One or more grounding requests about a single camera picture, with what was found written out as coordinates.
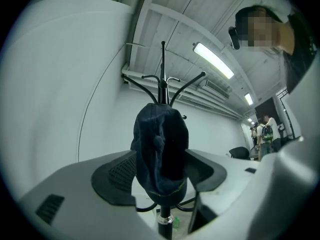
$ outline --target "chair backrest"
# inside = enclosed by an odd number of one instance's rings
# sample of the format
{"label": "chair backrest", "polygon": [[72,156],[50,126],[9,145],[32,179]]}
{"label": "chair backrest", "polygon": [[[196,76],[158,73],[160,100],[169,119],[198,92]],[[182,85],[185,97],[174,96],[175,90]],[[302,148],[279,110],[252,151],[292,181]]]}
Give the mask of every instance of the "chair backrest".
{"label": "chair backrest", "polygon": [[235,147],[235,148],[229,150],[229,152],[230,152],[232,158],[250,160],[249,150],[247,148],[245,148],[244,146]]}

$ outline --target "backpack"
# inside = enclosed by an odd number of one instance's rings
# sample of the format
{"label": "backpack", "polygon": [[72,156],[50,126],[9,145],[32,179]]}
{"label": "backpack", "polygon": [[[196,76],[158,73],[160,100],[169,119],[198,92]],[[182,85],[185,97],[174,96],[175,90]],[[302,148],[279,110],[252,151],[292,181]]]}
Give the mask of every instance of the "backpack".
{"label": "backpack", "polygon": [[262,138],[263,141],[265,141],[265,142],[272,141],[272,139],[274,138],[274,133],[273,133],[272,127],[271,127],[270,125],[265,125],[265,126],[262,128],[261,138]]}

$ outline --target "white shirt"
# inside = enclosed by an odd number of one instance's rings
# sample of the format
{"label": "white shirt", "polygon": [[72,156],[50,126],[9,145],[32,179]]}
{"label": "white shirt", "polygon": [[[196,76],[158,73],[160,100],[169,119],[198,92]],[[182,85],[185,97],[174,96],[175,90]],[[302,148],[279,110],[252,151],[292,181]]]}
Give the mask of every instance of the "white shirt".
{"label": "white shirt", "polygon": [[273,132],[273,140],[280,138],[280,133],[278,131],[277,122],[273,117],[269,118],[269,122],[266,123],[267,126],[271,126]]}
{"label": "white shirt", "polygon": [[[262,135],[262,129],[263,129],[263,127],[264,127],[265,125],[264,124],[259,124],[259,126],[256,128],[256,135],[259,137],[261,137],[261,135]],[[264,140],[261,138],[261,141],[260,141],[260,144],[263,144],[263,143],[265,143],[264,142]]]}

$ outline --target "fluorescent light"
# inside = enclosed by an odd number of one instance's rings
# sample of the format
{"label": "fluorescent light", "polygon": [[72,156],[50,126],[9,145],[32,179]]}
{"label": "fluorescent light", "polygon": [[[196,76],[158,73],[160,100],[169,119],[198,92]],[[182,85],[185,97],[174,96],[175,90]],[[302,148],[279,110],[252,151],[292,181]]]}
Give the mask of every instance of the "fluorescent light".
{"label": "fluorescent light", "polygon": [[196,43],[196,45],[193,47],[193,51],[214,65],[218,70],[221,71],[222,74],[226,76],[226,78],[230,79],[234,76],[234,73],[231,71],[231,69],[202,43]]}
{"label": "fluorescent light", "polygon": [[254,102],[252,101],[252,98],[250,96],[250,93],[247,93],[245,96],[246,101],[248,102],[249,105],[252,105]]}

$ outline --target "white ceiling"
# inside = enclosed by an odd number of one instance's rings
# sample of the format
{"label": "white ceiling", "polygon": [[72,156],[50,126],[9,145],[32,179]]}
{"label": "white ceiling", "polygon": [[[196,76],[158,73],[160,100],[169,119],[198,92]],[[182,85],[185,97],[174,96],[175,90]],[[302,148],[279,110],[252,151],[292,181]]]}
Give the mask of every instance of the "white ceiling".
{"label": "white ceiling", "polygon": [[[283,88],[285,79],[277,56],[245,47],[233,50],[230,46],[228,28],[235,25],[236,12],[255,4],[276,8],[282,19],[290,12],[287,0],[144,0],[133,43],[147,48],[132,47],[129,70],[159,76],[161,41],[166,41],[167,77],[188,82],[206,71],[206,79],[229,93],[225,105],[241,115],[252,114],[254,106],[248,106],[244,95],[250,93],[254,105],[258,105]],[[194,53],[193,43],[197,42],[215,52],[234,76],[227,79]]]}

